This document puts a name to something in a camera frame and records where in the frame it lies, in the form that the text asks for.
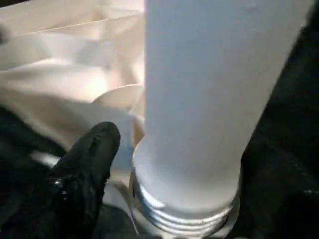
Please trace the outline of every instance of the gloved hand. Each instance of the gloved hand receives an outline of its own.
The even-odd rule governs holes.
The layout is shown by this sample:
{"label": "gloved hand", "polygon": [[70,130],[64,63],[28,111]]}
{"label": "gloved hand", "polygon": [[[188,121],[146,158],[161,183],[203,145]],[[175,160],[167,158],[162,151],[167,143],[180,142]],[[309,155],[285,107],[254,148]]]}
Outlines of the gloved hand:
{"label": "gloved hand", "polygon": [[[10,164],[0,172],[1,183],[9,177],[12,182],[6,183],[22,195],[13,203],[15,209],[20,206],[19,210],[0,215],[3,219],[11,215],[2,225],[0,238],[89,239],[99,215],[111,163],[118,151],[120,134],[117,127],[111,122],[96,125],[49,170],[28,154],[36,149],[62,156],[63,149],[3,108],[0,119],[3,125],[0,129],[1,164]],[[21,183],[24,190],[16,187],[25,179],[28,181]],[[112,228],[117,227],[135,234],[124,212],[106,206],[101,211],[102,217],[117,218],[116,226],[103,225],[104,232],[112,232]]]}

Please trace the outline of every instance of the black rubber glove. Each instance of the black rubber glove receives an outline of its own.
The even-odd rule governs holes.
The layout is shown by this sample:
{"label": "black rubber glove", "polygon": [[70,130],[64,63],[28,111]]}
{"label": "black rubber glove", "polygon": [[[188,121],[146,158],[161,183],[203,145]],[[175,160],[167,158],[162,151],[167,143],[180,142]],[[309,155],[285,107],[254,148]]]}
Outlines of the black rubber glove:
{"label": "black rubber glove", "polygon": [[58,157],[65,154],[58,144],[0,107],[0,228],[49,171],[30,157],[34,151]]}
{"label": "black rubber glove", "polygon": [[35,187],[2,227],[2,238],[90,238],[120,135],[110,122],[96,125]]}

